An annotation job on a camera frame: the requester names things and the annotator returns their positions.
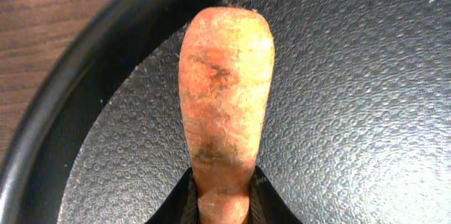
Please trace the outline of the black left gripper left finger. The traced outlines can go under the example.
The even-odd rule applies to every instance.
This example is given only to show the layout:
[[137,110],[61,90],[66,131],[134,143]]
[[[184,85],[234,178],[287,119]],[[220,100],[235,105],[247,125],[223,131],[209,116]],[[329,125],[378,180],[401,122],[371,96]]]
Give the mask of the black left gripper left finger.
[[197,224],[197,189],[191,168],[146,224]]

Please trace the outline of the round black tray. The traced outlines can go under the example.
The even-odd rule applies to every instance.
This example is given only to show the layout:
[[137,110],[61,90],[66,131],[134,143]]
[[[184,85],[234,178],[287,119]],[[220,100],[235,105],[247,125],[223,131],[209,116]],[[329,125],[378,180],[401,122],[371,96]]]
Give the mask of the round black tray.
[[450,222],[450,0],[113,0],[1,171],[2,223],[146,223],[190,168],[183,35],[256,9],[276,61],[257,166],[302,223]]

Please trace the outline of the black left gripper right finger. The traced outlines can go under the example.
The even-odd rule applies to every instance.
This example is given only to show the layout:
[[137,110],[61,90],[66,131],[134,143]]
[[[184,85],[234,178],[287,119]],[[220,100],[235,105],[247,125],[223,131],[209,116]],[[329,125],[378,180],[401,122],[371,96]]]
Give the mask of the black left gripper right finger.
[[260,167],[250,183],[249,224],[302,224],[281,199]]

